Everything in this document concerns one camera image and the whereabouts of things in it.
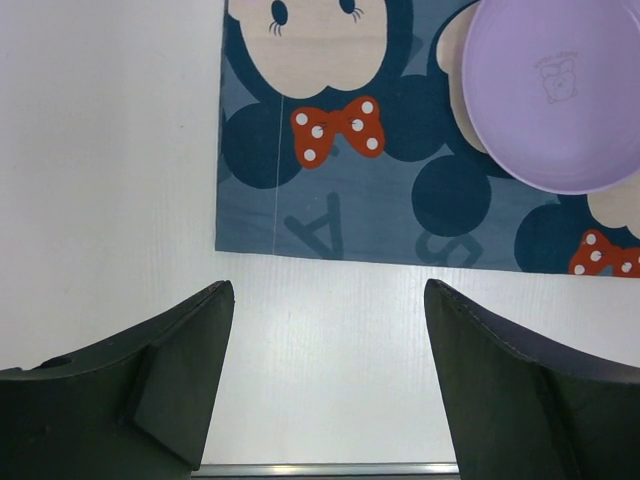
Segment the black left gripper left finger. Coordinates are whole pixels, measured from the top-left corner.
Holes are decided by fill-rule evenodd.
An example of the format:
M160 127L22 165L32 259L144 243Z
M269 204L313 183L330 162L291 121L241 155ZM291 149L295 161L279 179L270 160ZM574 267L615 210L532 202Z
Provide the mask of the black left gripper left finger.
M188 479L202 463L234 314L218 281L32 369L1 373L5 479Z

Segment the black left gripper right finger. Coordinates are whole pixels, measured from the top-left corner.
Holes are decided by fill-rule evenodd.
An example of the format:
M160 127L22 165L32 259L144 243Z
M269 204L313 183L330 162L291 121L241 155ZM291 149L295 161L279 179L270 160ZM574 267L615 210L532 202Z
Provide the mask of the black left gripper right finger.
M463 479L636 479L639 370L545 337L441 280L426 325Z

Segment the purple plastic plate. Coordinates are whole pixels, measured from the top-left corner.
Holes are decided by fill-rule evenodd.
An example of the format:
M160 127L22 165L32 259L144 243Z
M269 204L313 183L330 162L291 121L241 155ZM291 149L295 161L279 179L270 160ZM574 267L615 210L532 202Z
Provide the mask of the purple plastic plate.
M514 178L581 195L638 173L638 2L481 1L462 67L472 126Z

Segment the blue bear print placemat cloth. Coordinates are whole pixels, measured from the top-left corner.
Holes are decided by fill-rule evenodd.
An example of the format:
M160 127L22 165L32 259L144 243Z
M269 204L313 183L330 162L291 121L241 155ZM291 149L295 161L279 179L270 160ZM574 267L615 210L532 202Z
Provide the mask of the blue bear print placemat cloth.
M228 2L216 248L637 277L639 171L551 193L481 143L462 80L479 2Z

